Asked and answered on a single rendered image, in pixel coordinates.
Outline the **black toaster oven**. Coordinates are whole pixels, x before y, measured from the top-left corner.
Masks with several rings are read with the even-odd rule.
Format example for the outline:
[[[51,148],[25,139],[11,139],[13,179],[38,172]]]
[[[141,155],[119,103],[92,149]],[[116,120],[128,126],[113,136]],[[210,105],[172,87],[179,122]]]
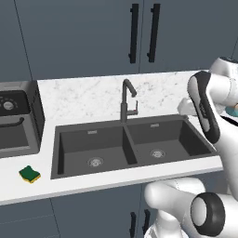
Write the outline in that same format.
[[[39,153],[44,126],[36,81],[0,83],[0,158]]]

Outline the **dark grey double sink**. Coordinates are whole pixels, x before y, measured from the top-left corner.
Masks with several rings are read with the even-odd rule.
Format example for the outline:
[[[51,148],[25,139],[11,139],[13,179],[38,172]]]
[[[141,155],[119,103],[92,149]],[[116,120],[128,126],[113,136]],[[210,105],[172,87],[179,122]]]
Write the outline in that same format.
[[[61,179],[216,154],[185,115],[57,126],[51,177]]]

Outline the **grey wall cupboard door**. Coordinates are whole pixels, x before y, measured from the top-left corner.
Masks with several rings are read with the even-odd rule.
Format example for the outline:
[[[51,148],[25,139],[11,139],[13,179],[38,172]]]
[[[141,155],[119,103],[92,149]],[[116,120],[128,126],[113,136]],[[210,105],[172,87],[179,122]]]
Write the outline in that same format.
[[[139,71],[143,0],[15,0],[33,78]],[[136,62],[129,60],[131,12],[139,5]]]
[[[149,62],[152,13],[160,4],[155,61]],[[238,0],[144,0],[139,70],[142,73],[208,69],[230,58],[238,39]]]
[[[0,82],[31,81],[14,0],[0,0]]]

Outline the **green and yellow sponge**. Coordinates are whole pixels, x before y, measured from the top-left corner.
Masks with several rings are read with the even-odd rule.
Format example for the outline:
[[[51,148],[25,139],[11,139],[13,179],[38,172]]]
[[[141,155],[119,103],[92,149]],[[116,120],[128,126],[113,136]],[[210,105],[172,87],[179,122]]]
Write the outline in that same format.
[[[25,166],[22,170],[19,171],[20,176],[23,180],[26,180],[30,183],[34,183],[41,177],[41,174],[32,169],[30,165]]]

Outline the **teal pan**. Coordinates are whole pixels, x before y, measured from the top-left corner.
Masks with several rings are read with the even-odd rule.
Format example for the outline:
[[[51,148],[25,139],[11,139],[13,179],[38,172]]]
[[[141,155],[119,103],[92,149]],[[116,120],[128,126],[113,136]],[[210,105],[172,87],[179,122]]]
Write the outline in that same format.
[[[225,111],[230,116],[238,117],[238,104],[236,104],[235,106],[227,106],[225,108]]]

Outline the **dark grey tap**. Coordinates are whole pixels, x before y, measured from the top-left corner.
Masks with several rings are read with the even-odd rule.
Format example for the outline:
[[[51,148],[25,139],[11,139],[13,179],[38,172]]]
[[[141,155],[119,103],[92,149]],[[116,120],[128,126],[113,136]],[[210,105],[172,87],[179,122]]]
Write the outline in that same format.
[[[127,121],[127,117],[129,115],[137,115],[139,113],[138,109],[128,110],[127,102],[126,102],[126,91],[129,90],[131,93],[131,97],[134,98],[137,96],[137,91],[131,84],[128,79],[123,81],[123,92],[122,92],[122,102],[121,102],[121,111],[120,111],[120,121],[125,123]]]

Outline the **grey base cupboard door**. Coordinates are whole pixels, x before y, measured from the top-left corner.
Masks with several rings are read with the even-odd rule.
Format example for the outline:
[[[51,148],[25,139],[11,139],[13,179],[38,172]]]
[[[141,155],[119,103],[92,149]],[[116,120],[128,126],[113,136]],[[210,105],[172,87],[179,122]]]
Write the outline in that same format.
[[[218,194],[207,192],[198,178],[171,178],[149,183],[144,197],[157,210],[144,238],[226,238],[225,205]]]
[[[130,212],[139,218],[141,186],[52,198],[60,238],[130,238]]]

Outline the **grey base drawer front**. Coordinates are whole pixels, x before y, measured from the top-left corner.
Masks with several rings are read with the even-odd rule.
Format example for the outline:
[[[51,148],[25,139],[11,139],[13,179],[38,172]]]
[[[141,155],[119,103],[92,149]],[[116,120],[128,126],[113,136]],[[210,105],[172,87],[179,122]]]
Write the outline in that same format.
[[[0,205],[0,223],[40,218],[52,215],[49,199],[16,203],[12,205]]]

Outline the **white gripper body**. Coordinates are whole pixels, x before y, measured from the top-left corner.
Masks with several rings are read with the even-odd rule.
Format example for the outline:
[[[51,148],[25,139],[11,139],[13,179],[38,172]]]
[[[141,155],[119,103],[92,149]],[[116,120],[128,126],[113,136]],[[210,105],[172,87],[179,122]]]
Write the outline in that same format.
[[[178,105],[178,113],[181,115],[196,116],[196,110],[191,99],[183,98]]]

